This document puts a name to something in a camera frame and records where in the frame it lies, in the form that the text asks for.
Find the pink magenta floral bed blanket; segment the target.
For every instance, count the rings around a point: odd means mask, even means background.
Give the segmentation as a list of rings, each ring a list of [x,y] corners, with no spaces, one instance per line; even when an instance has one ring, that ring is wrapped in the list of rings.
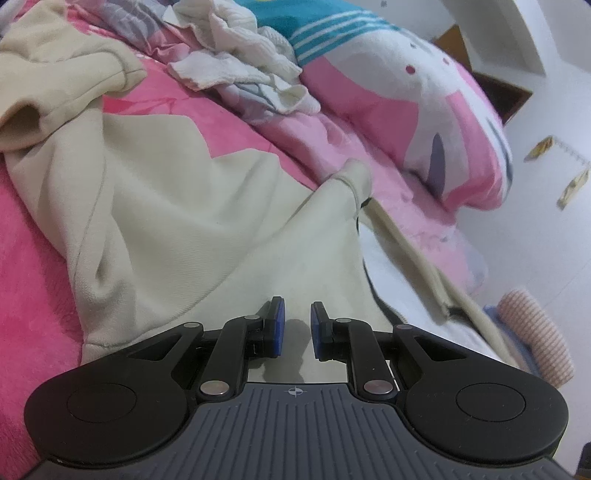
[[[246,148],[273,153],[284,171],[314,188],[304,168],[242,120],[208,97],[191,92],[163,64],[141,58],[143,82],[123,98],[108,97],[115,114],[176,114],[190,118],[209,152]],[[1,476],[19,479],[38,461],[23,410],[45,380],[76,367],[82,332],[64,259],[46,240],[21,202],[6,171],[1,173]]]

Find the beige zip hoodie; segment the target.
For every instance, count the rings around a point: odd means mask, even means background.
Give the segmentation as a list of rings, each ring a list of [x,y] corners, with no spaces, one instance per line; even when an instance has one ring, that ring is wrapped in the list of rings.
[[[107,95],[146,75],[122,43],[86,35],[41,1],[1,42],[1,150],[29,214],[65,259],[90,362],[185,322],[207,328],[273,296],[287,350],[269,382],[335,382],[311,353],[310,309],[386,331],[356,225],[370,173],[349,160],[310,190],[276,155],[212,157],[187,117],[114,115]]]

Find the brown wooden door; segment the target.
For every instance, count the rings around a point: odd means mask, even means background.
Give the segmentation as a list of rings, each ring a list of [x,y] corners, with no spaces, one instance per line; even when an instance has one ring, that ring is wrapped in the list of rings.
[[[530,90],[475,71],[472,68],[464,37],[457,24],[442,36],[434,38],[432,42],[471,73],[501,117],[503,124],[507,124],[533,95]]]

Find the crumpled white cloth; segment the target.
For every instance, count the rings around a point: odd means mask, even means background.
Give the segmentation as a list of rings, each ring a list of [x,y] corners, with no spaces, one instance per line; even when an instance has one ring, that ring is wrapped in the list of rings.
[[[260,27],[256,15],[235,1],[179,1],[163,20],[192,34],[200,45],[169,71],[193,90],[243,87],[270,111],[288,115],[321,111],[300,82],[303,70],[283,35]]]

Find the large pink blue cartoon pillow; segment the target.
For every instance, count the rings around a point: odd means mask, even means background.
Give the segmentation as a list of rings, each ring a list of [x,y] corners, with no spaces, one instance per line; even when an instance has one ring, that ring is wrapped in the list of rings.
[[[301,82],[449,210],[498,208],[513,180],[502,121],[473,76],[414,33],[347,1],[245,1],[283,35]]]

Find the stack of folded clothes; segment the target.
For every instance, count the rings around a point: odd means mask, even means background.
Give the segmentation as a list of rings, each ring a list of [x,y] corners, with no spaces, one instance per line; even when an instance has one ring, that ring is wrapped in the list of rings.
[[[531,348],[526,345],[500,318],[495,306],[484,307],[485,313],[500,330],[511,355],[516,360],[519,368],[537,377],[541,376],[538,365],[534,359]]]

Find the wall hook rack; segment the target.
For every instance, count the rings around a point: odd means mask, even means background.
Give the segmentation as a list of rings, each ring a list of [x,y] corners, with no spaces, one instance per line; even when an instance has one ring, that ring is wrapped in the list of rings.
[[[590,160],[581,154],[578,150],[572,147],[570,144],[560,139],[557,136],[553,137],[553,142],[556,146],[561,148],[566,154],[574,158],[577,162],[583,165],[585,168],[590,168]]]

